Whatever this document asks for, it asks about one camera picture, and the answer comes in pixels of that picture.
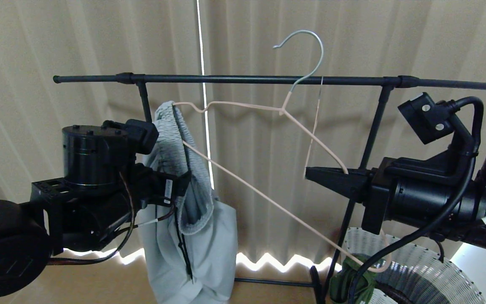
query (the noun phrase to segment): beige curtain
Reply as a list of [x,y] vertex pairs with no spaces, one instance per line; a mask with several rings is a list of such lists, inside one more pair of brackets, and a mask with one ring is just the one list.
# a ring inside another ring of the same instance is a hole
[[[0,1],[0,198],[29,200],[30,182],[62,175],[60,129],[105,119],[142,119],[136,87],[117,83],[54,84],[53,75],[200,74],[201,21],[206,74],[302,75],[326,49],[317,76],[396,76],[486,81],[486,1]],[[148,84],[150,103],[203,105],[200,84]],[[208,101],[280,106],[289,85],[208,84]],[[311,128],[318,86],[298,86],[288,110]],[[424,146],[397,105],[425,91],[435,100],[486,92],[415,88],[391,94],[370,166],[384,156],[430,157],[448,139]],[[320,137],[349,167],[357,167],[380,88],[323,87]],[[182,108],[201,151],[204,116]],[[471,111],[461,112],[470,123]],[[208,113],[212,157],[325,235],[336,237],[346,199],[302,179],[309,138],[277,114],[231,106]],[[486,155],[486,114],[482,155]],[[311,166],[336,166],[319,147]],[[235,179],[213,170],[222,201],[237,208],[240,250],[265,252],[282,263],[294,254],[321,262],[330,254],[312,233]],[[357,206],[352,225],[359,225]],[[402,236],[413,228],[386,223]],[[434,249],[434,244],[421,244]],[[451,256],[459,244],[447,244]],[[137,240],[123,255],[139,247]]]

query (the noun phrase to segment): hanger hook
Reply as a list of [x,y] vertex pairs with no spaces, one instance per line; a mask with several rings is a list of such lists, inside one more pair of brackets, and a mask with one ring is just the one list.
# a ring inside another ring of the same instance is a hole
[[324,60],[324,44],[322,43],[322,40],[320,39],[320,37],[318,37],[318,35],[313,32],[313,31],[309,31],[309,30],[299,30],[299,31],[295,31],[293,33],[291,33],[288,37],[285,38],[284,41],[282,41],[278,46],[274,46],[273,48],[274,49],[279,49],[279,48],[282,48],[282,46],[290,39],[292,38],[294,35],[296,34],[299,34],[299,33],[308,33],[309,35],[312,35],[314,36],[314,38],[316,38],[316,40],[318,40],[318,43],[320,44],[320,60],[318,60],[318,64],[316,65],[316,67],[314,68],[314,70],[312,70],[310,73],[308,73],[307,75],[301,77],[300,79],[296,80],[295,83],[292,85],[292,88],[290,89],[290,92],[292,92],[295,88],[295,86],[300,83],[301,81],[307,79],[308,77],[311,77],[315,72],[316,70],[318,70],[318,68],[320,67],[320,64],[322,64],[322,60]]

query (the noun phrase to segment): clothes rack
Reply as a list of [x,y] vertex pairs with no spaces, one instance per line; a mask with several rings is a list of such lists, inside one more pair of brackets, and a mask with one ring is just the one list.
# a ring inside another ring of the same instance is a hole
[[[145,83],[243,83],[243,84],[293,84],[301,76],[254,76],[254,75],[146,75],[134,73],[119,73],[116,75],[89,75],[89,76],[54,76],[55,83],[66,82],[119,82],[123,84],[137,85],[140,98],[143,105],[143,113],[148,122],[152,122],[149,99]],[[378,129],[382,121],[386,104],[389,100],[390,93],[396,88],[415,88],[415,87],[434,87],[434,88],[457,88],[457,89],[475,89],[486,90],[486,82],[474,81],[454,81],[442,79],[419,79],[413,76],[396,76],[396,77],[308,77],[299,84],[320,85],[361,85],[361,86],[379,86],[382,87],[380,97],[378,98],[378,107],[374,113],[374,119],[367,138],[367,143],[359,164],[359,169],[366,169],[367,163],[372,152]],[[348,225],[350,223],[355,201],[349,200],[346,208],[343,223],[341,224],[340,237],[337,242],[342,246]],[[325,304],[329,281],[334,273],[334,268],[339,259],[340,252],[335,250],[331,266],[329,268],[324,285],[320,282],[320,277],[316,267],[310,268],[311,282],[289,282],[278,280],[260,280],[236,277],[237,282],[262,283],[272,285],[289,285],[299,287],[312,287],[317,304]]]

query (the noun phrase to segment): white basket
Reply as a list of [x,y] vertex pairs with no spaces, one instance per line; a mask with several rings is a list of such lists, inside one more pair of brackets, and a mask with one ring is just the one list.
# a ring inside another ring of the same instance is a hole
[[[387,237],[390,244],[399,240],[391,235]],[[380,235],[360,228],[350,228],[345,239],[343,246],[351,254],[372,256],[384,247]],[[399,290],[414,304],[486,303],[478,288],[461,269],[447,258],[444,263],[438,261],[439,254],[436,252],[408,244],[393,252],[392,256],[391,266],[387,271],[378,273],[376,281]]]

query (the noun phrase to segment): green cloth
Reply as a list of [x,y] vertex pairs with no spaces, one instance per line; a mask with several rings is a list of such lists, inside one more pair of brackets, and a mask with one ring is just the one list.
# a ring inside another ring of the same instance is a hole
[[[360,261],[365,262],[367,259],[363,256],[356,256]],[[348,301],[348,291],[350,283],[355,277],[359,264],[351,258],[345,258],[343,269],[332,277],[329,282],[329,296],[335,304],[343,304]],[[365,274],[357,283],[356,304],[361,302],[368,303],[373,296],[376,273],[365,271]]]

